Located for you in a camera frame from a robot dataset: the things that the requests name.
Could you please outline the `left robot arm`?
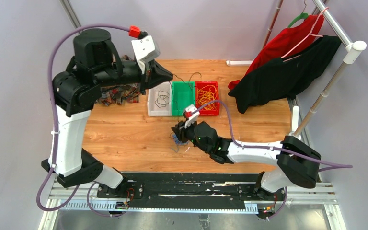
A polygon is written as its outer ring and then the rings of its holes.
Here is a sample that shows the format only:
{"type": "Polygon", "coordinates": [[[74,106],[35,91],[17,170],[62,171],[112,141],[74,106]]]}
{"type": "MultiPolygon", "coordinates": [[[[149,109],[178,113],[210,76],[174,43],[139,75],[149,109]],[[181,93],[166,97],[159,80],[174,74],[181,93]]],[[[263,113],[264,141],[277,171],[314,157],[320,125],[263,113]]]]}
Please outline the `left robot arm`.
{"type": "Polygon", "coordinates": [[[173,79],[156,61],[160,49],[153,37],[135,27],[128,33],[133,38],[133,60],[121,59],[109,31],[90,28],[74,37],[74,56],[66,70],[48,76],[54,102],[53,146],[42,167],[56,173],[65,188],[98,182],[109,187],[116,198],[127,194],[126,177],[94,158],[82,144],[88,118],[103,88],[137,84],[144,94],[173,79]]]}

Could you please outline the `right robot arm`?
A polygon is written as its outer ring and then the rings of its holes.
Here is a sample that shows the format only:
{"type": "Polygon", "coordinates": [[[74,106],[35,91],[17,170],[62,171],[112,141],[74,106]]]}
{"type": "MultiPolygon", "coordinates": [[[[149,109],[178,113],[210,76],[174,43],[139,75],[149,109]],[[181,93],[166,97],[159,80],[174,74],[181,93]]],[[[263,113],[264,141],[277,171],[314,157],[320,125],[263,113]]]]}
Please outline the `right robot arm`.
{"type": "Polygon", "coordinates": [[[220,164],[256,162],[275,165],[270,172],[259,174],[255,194],[266,200],[280,188],[299,186],[315,188],[321,155],[294,136],[285,136],[282,141],[254,143],[220,137],[206,122],[186,126],[184,121],[172,127],[181,142],[191,142],[210,158],[220,164]]]}

